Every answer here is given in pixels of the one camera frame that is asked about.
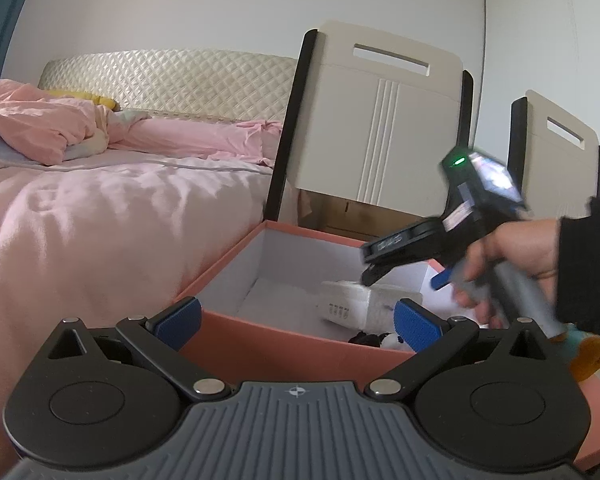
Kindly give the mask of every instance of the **pink pillow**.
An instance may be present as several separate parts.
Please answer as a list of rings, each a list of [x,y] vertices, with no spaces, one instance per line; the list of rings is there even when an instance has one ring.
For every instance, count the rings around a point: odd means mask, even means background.
[[[268,121],[222,124],[151,118],[131,126],[124,139],[109,147],[175,157],[238,158],[272,167],[281,130],[280,123]]]

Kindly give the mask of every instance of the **gray ribbed plate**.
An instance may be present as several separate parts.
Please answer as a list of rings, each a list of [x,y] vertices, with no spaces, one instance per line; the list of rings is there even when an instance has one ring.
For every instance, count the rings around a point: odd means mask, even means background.
[[[473,470],[433,449],[404,409],[360,396],[353,383],[244,383],[193,406],[158,449],[135,462],[66,472],[22,460],[8,480],[575,480],[552,472]]]

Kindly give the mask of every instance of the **crosshair symbol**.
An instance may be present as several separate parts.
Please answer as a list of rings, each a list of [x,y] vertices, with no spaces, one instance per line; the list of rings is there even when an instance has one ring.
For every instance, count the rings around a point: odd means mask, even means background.
[[[296,384],[296,386],[290,388],[289,390],[287,390],[287,392],[297,399],[298,397],[303,396],[305,393],[307,393],[307,390],[305,390],[302,386],[298,386]]]

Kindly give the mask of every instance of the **plush toy foot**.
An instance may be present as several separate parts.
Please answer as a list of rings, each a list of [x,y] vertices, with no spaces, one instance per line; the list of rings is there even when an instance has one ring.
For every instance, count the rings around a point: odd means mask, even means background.
[[[600,336],[590,335],[578,345],[578,353],[569,364],[571,375],[577,382],[589,379],[600,370]]]

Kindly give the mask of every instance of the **yellow pillow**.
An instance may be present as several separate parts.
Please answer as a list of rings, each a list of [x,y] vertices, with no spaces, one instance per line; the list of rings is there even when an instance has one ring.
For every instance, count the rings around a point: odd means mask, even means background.
[[[87,99],[92,101],[95,105],[104,105],[110,110],[118,108],[118,103],[109,97],[104,97],[90,92],[73,92],[71,90],[45,90],[46,93],[51,94],[53,97],[66,97],[71,96],[76,99]]]

